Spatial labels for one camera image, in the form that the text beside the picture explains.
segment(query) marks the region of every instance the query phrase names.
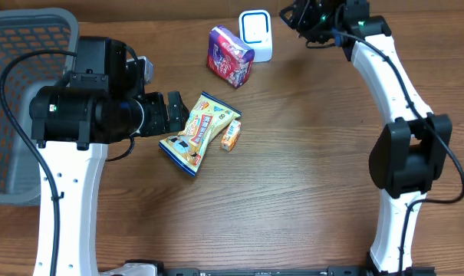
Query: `purple snack box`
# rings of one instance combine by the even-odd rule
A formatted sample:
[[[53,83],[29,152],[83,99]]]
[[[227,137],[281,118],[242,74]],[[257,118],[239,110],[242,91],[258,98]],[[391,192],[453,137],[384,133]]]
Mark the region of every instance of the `purple snack box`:
[[[223,25],[209,33],[208,67],[233,87],[241,87],[250,75],[254,50]]]

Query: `yellow snack package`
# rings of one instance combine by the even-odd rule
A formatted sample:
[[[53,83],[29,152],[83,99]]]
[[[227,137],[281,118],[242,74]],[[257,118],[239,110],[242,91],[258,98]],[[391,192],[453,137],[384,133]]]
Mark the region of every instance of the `yellow snack package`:
[[[161,140],[159,146],[177,166],[196,176],[209,142],[241,115],[242,112],[203,91],[184,130]]]

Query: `wood grain surface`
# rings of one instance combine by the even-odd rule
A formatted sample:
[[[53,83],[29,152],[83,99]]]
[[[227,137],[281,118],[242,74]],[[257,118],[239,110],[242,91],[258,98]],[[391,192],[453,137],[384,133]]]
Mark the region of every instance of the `wood grain surface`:
[[[464,167],[464,11],[383,15],[415,88],[452,118],[451,147]],[[105,166],[99,269],[130,258],[207,269],[363,264],[379,205],[367,161],[382,130],[366,84],[341,49],[308,50],[275,18],[272,61],[254,64],[234,90],[205,66],[217,24],[237,32],[236,19],[81,25],[82,35],[125,41],[154,63],[147,92],[179,90],[192,107],[204,90],[243,112],[235,149],[211,142],[195,179],[159,150],[164,136],[137,139],[133,154]],[[109,155],[127,146],[111,145]],[[447,160],[429,197],[459,189]],[[0,206],[0,275],[32,273],[38,212]],[[422,208],[413,260],[440,275],[464,275],[464,200]]]
[[[293,0],[10,0],[0,10],[59,7],[83,22],[237,18],[241,12],[265,9],[271,16]],[[370,0],[371,11],[464,11],[464,0]]]

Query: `gray plastic basket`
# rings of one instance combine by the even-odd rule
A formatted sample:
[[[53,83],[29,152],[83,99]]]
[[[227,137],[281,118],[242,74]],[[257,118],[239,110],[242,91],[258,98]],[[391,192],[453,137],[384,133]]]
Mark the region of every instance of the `gray plastic basket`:
[[[0,75],[20,54],[41,49],[76,51],[78,23],[61,8],[0,11]],[[31,99],[73,68],[74,58],[45,54],[22,61],[8,75],[5,96],[24,131],[30,136]],[[0,105],[0,204],[38,205],[39,165],[14,131]]]

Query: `small orange box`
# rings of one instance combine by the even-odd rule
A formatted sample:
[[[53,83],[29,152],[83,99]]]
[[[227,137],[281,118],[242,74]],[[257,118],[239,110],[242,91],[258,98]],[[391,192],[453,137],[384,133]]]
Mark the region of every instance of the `small orange box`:
[[[222,139],[222,148],[224,150],[232,150],[237,140],[239,139],[240,133],[242,132],[242,123],[237,120],[233,120],[229,127],[225,131],[225,135]]]

